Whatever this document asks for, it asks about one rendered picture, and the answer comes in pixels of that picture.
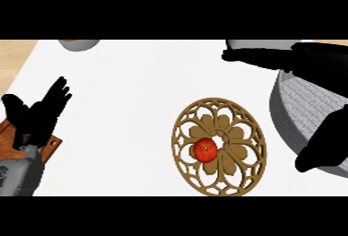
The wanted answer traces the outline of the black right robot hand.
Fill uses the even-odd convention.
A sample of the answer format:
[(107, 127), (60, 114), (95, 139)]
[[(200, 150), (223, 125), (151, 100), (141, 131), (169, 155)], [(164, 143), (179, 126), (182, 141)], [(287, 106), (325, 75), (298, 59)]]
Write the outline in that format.
[[(297, 42), (290, 50), (266, 48), (226, 49), (222, 58), (285, 71), (348, 99), (348, 46)], [(315, 168), (348, 178), (348, 105), (332, 112), (297, 153), (295, 168)]]

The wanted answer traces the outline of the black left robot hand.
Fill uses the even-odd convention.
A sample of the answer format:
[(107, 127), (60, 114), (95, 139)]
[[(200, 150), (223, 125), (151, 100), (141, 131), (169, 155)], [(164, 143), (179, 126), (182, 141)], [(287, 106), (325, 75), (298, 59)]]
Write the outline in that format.
[(8, 120), (17, 128), (12, 145), (17, 150), (29, 145), (39, 148), (46, 146), (71, 97), (64, 77), (60, 77), (43, 99), (32, 107), (24, 104), (17, 95), (6, 94), (2, 97)]

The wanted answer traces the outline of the grey rounded container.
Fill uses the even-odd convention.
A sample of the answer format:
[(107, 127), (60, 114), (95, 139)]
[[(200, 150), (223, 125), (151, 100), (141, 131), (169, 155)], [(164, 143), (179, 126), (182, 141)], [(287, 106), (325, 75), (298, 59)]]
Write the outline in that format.
[(266, 48), (290, 50), (291, 46), (301, 40), (228, 40), (228, 49)]

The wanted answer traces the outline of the brown wooden cutting board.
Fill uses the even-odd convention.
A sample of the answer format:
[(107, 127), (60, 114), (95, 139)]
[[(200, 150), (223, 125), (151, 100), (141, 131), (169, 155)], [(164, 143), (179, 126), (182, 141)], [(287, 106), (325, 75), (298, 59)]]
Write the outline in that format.
[[(12, 148), (15, 137), (15, 127), (9, 123), (9, 120), (5, 120), (0, 123), (0, 159), (24, 159), (27, 157), (27, 153)], [(51, 136), (49, 142), (42, 149), (42, 160), (43, 163), (48, 163), (62, 140)]]

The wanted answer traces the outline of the red tomato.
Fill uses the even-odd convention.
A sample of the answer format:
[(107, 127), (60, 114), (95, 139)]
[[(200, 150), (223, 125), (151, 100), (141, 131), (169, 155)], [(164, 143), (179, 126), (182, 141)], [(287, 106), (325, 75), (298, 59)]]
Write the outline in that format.
[(219, 156), (219, 146), (216, 141), (208, 137), (203, 138), (195, 143), (194, 153), (200, 162), (210, 163), (214, 161)]

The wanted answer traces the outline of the round brown openwork placemat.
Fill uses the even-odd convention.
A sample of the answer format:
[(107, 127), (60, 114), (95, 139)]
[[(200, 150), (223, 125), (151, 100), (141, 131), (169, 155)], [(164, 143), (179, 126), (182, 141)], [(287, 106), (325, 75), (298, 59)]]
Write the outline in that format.
[[(217, 143), (217, 158), (198, 161), (195, 143)], [(182, 111), (175, 123), (172, 150), (176, 166), (189, 185), (206, 195), (245, 195), (257, 186), (267, 165), (267, 143), (250, 112), (235, 102), (207, 98)]]

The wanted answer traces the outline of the grey woven basket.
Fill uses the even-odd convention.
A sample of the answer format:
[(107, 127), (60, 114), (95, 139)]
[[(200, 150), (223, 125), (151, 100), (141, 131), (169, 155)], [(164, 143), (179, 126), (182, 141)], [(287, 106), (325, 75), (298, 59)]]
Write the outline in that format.
[(279, 72), (270, 94), (270, 116), (290, 148), (300, 153), (326, 116), (348, 105), (348, 99), (307, 82), (291, 73)]

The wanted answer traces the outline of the grey bowl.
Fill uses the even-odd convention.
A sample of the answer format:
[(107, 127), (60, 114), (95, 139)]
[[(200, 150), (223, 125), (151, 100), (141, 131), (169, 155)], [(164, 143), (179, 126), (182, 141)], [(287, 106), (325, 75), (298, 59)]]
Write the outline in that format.
[(71, 52), (90, 50), (99, 43), (99, 40), (60, 40), (62, 47)]

